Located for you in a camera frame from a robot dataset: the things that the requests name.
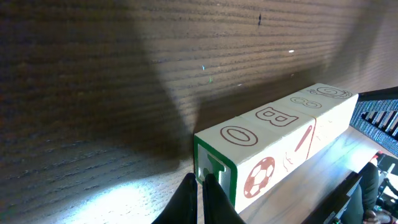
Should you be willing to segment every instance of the wooden surface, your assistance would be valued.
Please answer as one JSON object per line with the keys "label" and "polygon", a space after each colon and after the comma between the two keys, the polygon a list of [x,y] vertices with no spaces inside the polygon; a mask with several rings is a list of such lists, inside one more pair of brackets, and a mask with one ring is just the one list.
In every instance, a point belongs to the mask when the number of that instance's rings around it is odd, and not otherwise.
{"label": "wooden surface", "polygon": [[[316,82],[398,84],[394,0],[4,1],[0,12],[4,223],[150,222],[193,170],[194,132]],[[363,137],[346,134],[244,219],[300,223],[360,151]]]}

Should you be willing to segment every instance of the green painted side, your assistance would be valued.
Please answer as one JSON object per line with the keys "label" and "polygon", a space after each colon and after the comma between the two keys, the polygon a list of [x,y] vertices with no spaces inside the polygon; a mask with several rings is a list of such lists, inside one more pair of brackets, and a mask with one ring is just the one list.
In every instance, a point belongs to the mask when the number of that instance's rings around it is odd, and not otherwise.
{"label": "green painted side", "polygon": [[194,144],[194,156],[195,156],[195,175],[197,177],[197,180],[200,184],[203,185],[203,182],[199,179],[199,167],[198,167],[198,144],[204,147],[208,152],[210,152],[212,155],[217,157],[217,159],[221,160],[225,165],[227,165],[231,169],[231,182],[229,183],[229,200],[231,201],[232,205],[235,207],[235,199],[236,199],[236,184],[238,182],[238,168],[236,165],[227,157],[222,155],[220,152],[218,152],[216,149],[211,147],[209,144],[207,144],[205,141],[200,139],[198,136],[194,136],[193,138],[193,144]]}

